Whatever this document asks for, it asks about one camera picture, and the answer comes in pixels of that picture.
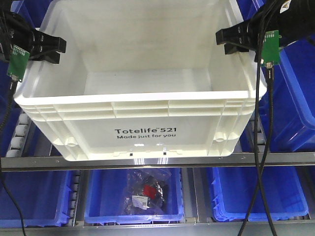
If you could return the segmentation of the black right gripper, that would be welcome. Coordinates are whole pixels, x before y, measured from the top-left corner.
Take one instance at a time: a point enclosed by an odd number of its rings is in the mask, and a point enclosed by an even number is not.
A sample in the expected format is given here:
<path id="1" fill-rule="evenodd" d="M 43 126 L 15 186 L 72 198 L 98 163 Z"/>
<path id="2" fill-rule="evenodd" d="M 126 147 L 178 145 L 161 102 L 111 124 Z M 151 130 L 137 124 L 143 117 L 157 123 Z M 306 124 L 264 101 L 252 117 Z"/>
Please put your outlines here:
<path id="1" fill-rule="evenodd" d="M 216 43 L 224 44 L 226 55 L 254 51 L 255 62 L 261 63 L 263 40 L 267 31 L 279 31 L 280 51 L 290 44 L 289 19 L 289 0 L 268 0 L 252 18 L 217 31 Z"/>

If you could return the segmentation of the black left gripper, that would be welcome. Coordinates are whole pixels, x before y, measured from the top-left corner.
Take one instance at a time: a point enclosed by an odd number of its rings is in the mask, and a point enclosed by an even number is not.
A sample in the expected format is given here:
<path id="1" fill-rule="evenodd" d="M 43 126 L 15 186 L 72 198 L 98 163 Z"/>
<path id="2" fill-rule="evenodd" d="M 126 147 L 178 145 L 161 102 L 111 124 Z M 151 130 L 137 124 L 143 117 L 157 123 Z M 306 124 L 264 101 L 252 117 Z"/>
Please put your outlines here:
<path id="1" fill-rule="evenodd" d="M 59 64 L 61 55 L 66 52 L 66 41 L 34 30 L 19 14 L 0 10 L 0 60 L 9 62 L 13 45 L 30 53 L 29 60 L 47 61 Z"/>

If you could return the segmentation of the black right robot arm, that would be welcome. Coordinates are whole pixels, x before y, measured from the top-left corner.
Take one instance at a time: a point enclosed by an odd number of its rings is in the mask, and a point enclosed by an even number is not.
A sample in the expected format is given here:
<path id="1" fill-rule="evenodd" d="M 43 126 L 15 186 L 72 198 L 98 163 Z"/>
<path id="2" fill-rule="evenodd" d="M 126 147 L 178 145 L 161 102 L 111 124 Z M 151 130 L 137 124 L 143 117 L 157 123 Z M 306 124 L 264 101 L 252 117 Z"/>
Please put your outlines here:
<path id="1" fill-rule="evenodd" d="M 280 50 L 315 32 L 313 0 L 268 0 L 253 16 L 216 32 L 227 55 L 254 51 L 262 66 L 278 64 Z"/>

